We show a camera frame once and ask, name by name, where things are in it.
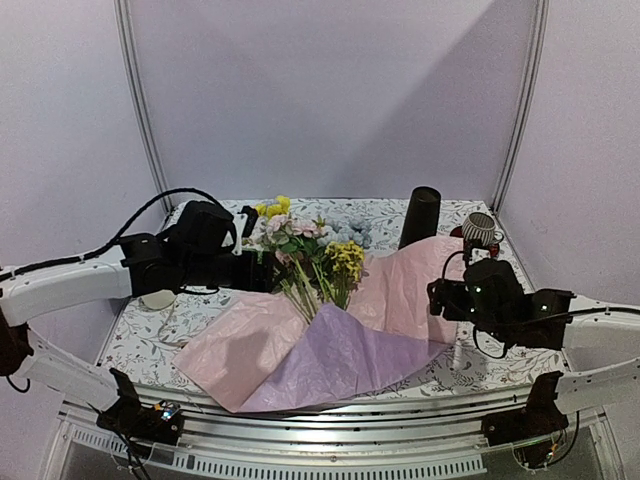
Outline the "pink wrapping paper sheet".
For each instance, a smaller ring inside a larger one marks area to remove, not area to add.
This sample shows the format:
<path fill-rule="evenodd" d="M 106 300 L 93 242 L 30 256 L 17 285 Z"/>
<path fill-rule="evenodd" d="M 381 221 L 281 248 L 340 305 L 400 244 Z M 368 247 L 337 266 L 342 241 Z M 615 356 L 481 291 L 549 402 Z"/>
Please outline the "pink wrapping paper sheet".
<path fill-rule="evenodd" d="M 241 292 L 174 357 L 224 409 L 294 410 L 370 393 L 407 379 L 456 339 L 429 312 L 427 287 L 459 280 L 459 238 L 434 236 L 370 256 L 346 310 L 322 306 L 306 322 L 282 295 Z"/>

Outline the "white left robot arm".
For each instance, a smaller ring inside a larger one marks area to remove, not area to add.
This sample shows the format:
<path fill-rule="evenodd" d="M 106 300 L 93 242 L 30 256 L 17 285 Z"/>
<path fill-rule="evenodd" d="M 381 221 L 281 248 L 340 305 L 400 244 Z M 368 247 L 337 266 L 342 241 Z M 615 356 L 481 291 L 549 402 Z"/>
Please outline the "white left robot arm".
<path fill-rule="evenodd" d="M 104 247 L 1 277 L 1 372 L 39 383 L 99 411 L 128 434 L 148 426 L 148 412 L 122 395 L 113 373 L 80 358 L 78 348 L 45 326 L 64 313 L 79 319 L 89 304 L 160 292 L 211 295 L 220 289 L 269 288 L 269 269 L 246 242 L 260 218 L 244 206 L 230 212 L 207 201 L 187 202 L 158 233 L 118 235 Z"/>

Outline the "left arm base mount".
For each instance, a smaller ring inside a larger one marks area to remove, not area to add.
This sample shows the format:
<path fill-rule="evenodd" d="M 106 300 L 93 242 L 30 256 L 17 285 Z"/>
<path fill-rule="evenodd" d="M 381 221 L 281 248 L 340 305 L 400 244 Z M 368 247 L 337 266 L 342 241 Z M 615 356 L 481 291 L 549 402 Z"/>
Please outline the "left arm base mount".
<path fill-rule="evenodd" d="M 110 368 L 109 372 L 116 381 L 118 398 L 108 409 L 97 410 L 96 425 L 125 439 L 176 446 L 184 427 L 181 407 L 167 400 L 144 406 L 125 373 L 115 368 Z"/>

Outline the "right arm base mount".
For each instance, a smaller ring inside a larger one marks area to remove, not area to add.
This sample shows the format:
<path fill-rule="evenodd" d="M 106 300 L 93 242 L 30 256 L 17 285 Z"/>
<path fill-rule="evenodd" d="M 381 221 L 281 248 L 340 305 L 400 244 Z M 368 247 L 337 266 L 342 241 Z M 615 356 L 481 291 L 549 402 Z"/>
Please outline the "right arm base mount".
<path fill-rule="evenodd" d="M 561 433 L 569 426 L 555 400 L 560 371 L 540 375 L 534 382 L 524 406 L 492 413 L 481 420 L 481 432 L 490 446 L 512 444 L 533 438 Z M 538 470 L 550 465 L 558 442 L 544 440 L 517 448 L 516 460 L 524 467 Z"/>

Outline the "flower bouquet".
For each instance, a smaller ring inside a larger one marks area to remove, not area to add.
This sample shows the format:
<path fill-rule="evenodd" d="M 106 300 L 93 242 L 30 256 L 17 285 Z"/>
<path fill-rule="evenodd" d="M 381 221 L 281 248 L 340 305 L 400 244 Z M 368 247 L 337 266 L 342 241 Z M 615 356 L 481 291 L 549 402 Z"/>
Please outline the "flower bouquet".
<path fill-rule="evenodd" d="M 427 287 L 458 242 L 429 236 L 386 256 L 366 253 L 366 227 L 299 218 L 289 198 L 256 205 L 251 244 L 276 259 L 276 286 L 306 329 L 241 406 L 283 411 L 343 400 L 405 380 L 454 331 L 430 313 Z"/>

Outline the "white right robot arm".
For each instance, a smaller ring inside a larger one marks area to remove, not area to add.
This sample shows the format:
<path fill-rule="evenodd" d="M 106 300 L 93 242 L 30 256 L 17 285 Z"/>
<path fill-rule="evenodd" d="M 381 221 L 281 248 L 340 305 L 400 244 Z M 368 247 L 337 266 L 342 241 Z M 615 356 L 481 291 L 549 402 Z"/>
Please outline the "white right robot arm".
<path fill-rule="evenodd" d="M 525 293 L 511 264 L 486 258 L 469 265 L 460 280 L 440 276 L 427 287 L 431 314 L 467 322 L 503 349 L 513 347 L 591 351 L 611 355 L 615 347 L 639 337 L 639 309 L 577 295 L 568 290 Z M 588 370 L 553 372 L 533 387 L 541 397 L 523 407 L 517 427 L 537 436 L 556 412 L 570 414 L 615 403 L 639 391 L 639 357 Z"/>

